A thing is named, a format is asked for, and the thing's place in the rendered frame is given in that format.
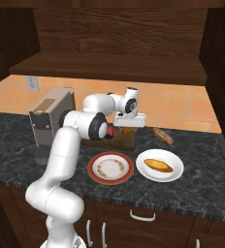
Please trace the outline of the white wall outlet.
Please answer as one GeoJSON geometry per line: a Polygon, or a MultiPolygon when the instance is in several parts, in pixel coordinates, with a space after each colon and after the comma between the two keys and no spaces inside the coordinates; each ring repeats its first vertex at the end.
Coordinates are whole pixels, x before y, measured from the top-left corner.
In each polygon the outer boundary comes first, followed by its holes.
{"type": "Polygon", "coordinates": [[[26,84],[27,84],[27,90],[28,91],[34,91],[38,92],[39,91],[39,85],[37,78],[34,76],[26,76],[26,84]]]}

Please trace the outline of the dark wooden cutting board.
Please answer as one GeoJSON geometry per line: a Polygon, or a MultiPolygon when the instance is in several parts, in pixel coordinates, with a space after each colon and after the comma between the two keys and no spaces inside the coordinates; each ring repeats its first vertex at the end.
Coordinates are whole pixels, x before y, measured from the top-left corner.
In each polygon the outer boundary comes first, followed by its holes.
{"type": "Polygon", "coordinates": [[[82,145],[101,147],[107,149],[118,149],[133,151],[136,146],[137,128],[133,127],[114,127],[111,139],[89,140],[83,139],[82,145]]]}

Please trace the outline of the red rimmed plate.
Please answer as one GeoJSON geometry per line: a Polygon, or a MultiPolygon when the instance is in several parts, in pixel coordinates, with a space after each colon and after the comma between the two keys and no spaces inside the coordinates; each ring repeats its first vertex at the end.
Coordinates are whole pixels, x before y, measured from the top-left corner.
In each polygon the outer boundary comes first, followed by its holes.
{"type": "Polygon", "coordinates": [[[94,156],[87,164],[89,176],[104,185],[118,185],[134,173],[134,163],[125,154],[108,151],[94,156]]]}

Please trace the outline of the dark wooden cupboard door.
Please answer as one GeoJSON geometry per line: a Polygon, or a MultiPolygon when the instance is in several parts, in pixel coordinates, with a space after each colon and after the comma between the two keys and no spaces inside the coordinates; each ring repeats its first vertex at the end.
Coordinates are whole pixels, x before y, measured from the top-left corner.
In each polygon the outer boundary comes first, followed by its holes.
{"type": "MultiPolygon", "coordinates": [[[[0,185],[0,201],[21,248],[40,248],[48,237],[47,215],[30,206],[25,201],[24,195],[24,189],[0,185]]],[[[91,248],[98,248],[95,201],[84,199],[84,212],[75,224],[75,229],[84,240],[87,248],[90,248],[86,238],[87,220],[91,221],[90,235],[93,241],[91,248]]]]}
{"type": "Polygon", "coordinates": [[[186,248],[188,232],[161,229],[152,226],[104,221],[106,223],[107,248],[186,248]]]}

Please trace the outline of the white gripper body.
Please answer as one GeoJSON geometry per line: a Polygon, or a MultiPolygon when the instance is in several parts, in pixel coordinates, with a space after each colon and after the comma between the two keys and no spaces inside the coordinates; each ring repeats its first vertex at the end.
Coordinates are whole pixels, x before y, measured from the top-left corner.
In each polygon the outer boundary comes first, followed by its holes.
{"type": "Polygon", "coordinates": [[[128,114],[117,113],[114,116],[112,124],[115,127],[142,128],[145,125],[145,114],[138,113],[135,117],[131,118],[128,114]]]}

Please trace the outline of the dark wooden wall cabinet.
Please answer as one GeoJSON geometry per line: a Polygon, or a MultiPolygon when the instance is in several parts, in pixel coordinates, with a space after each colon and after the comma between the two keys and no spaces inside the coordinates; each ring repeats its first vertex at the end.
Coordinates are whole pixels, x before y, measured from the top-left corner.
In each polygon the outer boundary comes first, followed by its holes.
{"type": "Polygon", "coordinates": [[[204,85],[208,11],[225,0],[0,0],[13,75],[204,85]]]}

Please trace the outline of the brown baguette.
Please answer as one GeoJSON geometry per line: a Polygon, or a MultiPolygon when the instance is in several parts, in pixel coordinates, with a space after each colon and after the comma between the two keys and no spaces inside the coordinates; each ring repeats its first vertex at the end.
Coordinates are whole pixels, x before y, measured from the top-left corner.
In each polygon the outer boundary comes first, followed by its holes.
{"type": "Polygon", "coordinates": [[[173,144],[174,140],[163,130],[153,127],[152,128],[152,134],[155,135],[159,140],[167,143],[167,144],[173,144]]]}

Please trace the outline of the dark wooden drawer front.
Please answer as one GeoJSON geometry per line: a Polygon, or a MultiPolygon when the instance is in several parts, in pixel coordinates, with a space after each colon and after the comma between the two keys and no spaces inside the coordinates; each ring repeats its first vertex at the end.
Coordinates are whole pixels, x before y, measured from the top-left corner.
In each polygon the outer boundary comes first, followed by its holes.
{"type": "Polygon", "coordinates": [[[100,217],[108,217],[111,220],[121,220],[123,222],[126,221],[137,221],[141,224],[151,224],[154,223],[156,225],[160,225],[163,227],[169,228],[190,228],[194,221],[193,217],[164,212],[160,210],[147,209],[142,207],[134,207],[130,205],[111,203],[111,202],[96,202],[97,214],[100,217]],[[137,216],[142,217],[152,217],[155,213],[155,221],[153,222],[142,222],[130,217],[130,209],[133,210],[133,213],[137,216]]]}

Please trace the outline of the white plate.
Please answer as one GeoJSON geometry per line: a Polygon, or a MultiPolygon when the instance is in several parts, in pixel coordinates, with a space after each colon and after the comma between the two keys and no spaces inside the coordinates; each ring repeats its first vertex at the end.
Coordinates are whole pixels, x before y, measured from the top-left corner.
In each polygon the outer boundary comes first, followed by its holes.
{"type": "Polygon", "coordinates": [[[142,152],[136,160],[136,167],[144,177],[157,182],[175,181],[182,176],[184,171],[184,165],[179,157],[163,149],[148,149],[142,152]],[[166,172],[152,169],[146,164],[146,159],[154,162],[163,162],[168,165],[172,171],[166,172]]]}

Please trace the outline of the dark wooden tall cabinet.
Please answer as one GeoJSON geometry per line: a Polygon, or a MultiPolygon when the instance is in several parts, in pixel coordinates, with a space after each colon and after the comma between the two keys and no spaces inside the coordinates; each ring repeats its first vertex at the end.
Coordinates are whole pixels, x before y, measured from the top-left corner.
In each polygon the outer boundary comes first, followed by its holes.
{"type": "Polygon", "coordinates": [[[206,89],[225,139],[225,2],[223,8],[208,10],[199,58],[208,76],[206,89]]]}

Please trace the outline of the grey coffee machine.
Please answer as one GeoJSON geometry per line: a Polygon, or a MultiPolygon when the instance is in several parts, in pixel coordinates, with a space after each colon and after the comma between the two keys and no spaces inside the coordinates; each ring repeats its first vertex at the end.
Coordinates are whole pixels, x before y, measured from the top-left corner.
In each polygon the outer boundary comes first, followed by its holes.
{"type": "Polygon", "coordinates": [[[46,165],[56,132],[63,125],[64,116],[75,109],[72,88],[54,88],[29,110],[29,118],[37,148],[34,158],[46,165]]]}

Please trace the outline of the small red object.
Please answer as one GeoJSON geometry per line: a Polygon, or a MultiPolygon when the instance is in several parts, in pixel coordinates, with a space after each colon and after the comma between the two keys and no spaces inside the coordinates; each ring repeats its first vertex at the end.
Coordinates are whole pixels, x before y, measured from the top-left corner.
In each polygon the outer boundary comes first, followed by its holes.
{"type": "Polygon", "coordinates": [[[113,126],[108,126],[107,133],[105,135],[105,139],[111,140],[113,138],[114,128],[113,126]]]}

